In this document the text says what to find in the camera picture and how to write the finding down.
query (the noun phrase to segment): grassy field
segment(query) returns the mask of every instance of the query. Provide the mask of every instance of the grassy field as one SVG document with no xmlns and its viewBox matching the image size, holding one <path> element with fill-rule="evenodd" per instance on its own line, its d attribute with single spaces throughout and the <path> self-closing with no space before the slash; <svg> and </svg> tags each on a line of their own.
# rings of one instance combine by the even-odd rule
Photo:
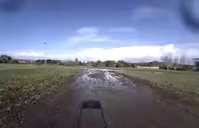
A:
<svg viewBox="0 0 199 128">
<path fill-rule="evenodd" d="M 53 93 L 79 70 L 68 66 L 0 64 L 0 109 L 28 104 Z"/>
<path fill-rule="evenodd" d="M 182 97 L 184 102 L 199 105 L 199 73 L 160 69 L 119 69 L 128 76 L 148 80 L 150 85 L 168 90 Z"/>
</svg>

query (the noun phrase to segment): treeline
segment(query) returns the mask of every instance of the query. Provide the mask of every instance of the treeline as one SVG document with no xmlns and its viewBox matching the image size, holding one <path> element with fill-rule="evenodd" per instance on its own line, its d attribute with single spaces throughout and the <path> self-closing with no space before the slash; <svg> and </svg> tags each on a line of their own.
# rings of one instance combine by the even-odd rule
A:
<svg viewBox="0 0 199 128">
<path fill-rule="evenodd" d="M 153 62 L 144 62 L 144 63 L 130 63 L 130 62 L 125 62 L 123 60 L 119 61 L 112 61 L 112 60 L 107 60 L 107 61 L 95 61 L 92 62 L 93 67 L 132 67 L 132 68 L 137 68 L 138 66 L 147 66 L 147 67 L 159 67 L 161 65 L 161 62 L 158 61 L 153 61 Z"/>
<path fill-rule="evenodd" d="M 38 59 L 38 60 L 27 60 L 27 59 L 15 59 L 9 55 L 0 55 L 0 63 L 13 63 L 13 64 L 57 64 L 66 66 L 77 66 L 84 65 L 82 62 L 77 61 L 61 61 L 54 59 Z"/>
</svg>

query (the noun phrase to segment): dirt path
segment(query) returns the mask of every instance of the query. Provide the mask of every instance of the dirt path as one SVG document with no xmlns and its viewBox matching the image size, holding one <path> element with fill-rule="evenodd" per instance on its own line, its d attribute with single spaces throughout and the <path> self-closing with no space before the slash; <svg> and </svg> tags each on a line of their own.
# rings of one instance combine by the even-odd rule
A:
<svg viewBox="0 0 199 128">
<path fill-rule="evenodd" d="M 199 128 L 199 117 L 157 102 L 154 92 L 107 70 L 85 70 L 66 92 L 28 108 L 25 128 L 76 128 L 83 100 L 99 100 L 108 128 Z M 84 110 L 81 126 L 102 128 L 97 110 Z"/>
</svg>

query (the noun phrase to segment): blue sky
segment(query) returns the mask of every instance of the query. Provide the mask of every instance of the blue sky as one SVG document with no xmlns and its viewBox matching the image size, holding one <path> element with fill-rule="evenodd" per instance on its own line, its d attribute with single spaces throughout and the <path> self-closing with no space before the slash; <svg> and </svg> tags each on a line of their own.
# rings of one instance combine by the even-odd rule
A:
<svg viewBox="0 0 199 128">
<path fill-rule="evenodd" d="M 0 8 L 0 53 L 23 58 L 85 60 L 157 59 L 167 52 L 199 56 L 199 33 L 182 24 L 179 0 L 20 0 L 20 3 L 14 4 L 13 7 L 18 7 L 15 10 Z"/>
</svg>

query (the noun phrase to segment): muddy water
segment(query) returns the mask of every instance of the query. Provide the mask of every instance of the muddy water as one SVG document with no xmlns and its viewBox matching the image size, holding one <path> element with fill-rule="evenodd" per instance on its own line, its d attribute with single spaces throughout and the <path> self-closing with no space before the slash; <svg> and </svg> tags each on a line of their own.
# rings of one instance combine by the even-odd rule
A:
<svg viewBox="0 0 199 128">
<path fill-rule="evenodd" d="M 31 107 L 27 128 L 76 128 L 80 104 L 99 100 L 108 128 L 199 128 L 199 118 L 156 102 L 154 92 L 108 70 L 86 69 L 48 105 Z M 80 127 L 102 128 L 98 110 L 84 110 Z"/>
</svg>

